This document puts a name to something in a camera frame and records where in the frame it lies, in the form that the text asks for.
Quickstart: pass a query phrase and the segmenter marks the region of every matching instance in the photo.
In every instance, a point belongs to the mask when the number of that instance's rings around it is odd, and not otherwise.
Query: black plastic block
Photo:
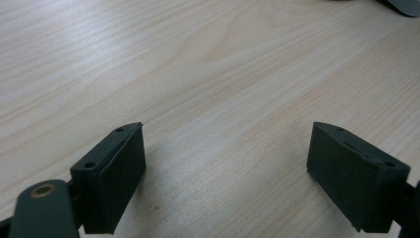
[[[410,168],[349,131],[315,122],[307,161],[314,177],[360,231],[386,233]]]
[[[146,169],[142,124],[111,132],[70,170],[87,234],[114,233]]]
[[[10,237],[13,238],[79,237],[67,184],[62,180],[46,180],[24,190],[11,220]]]

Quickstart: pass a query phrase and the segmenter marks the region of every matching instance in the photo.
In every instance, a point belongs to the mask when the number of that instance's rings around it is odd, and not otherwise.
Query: wooden table
[[[396,237],[356,232],[306,159],[327,122],[417,183],[420,19],[371,0],[1,5],[0,219],[142,121],[148,168],[113,237]]]

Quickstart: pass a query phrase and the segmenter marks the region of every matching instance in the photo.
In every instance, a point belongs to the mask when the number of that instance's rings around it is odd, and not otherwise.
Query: mounting hole
[[[391,163],[391,162],[385,162],[385,165],[388,167],[395,167],[395,164]]]
[[[37,188],[35,188],[34,190],[31,191],[31,197],[41,198],[41,197],[49,195],[54,190],[55,190],[55,185],[54,184],[40,185],[40,186],[38,186]]]
[[[89,162],[89,163],[86,163],[86,164],[84,165],[84,167],[85,167],[85,168],[87,168],[87,169],[89,169],[89,168],[93,168],[95,165],[96,165],[96,164],[95,164],[94,162]]]

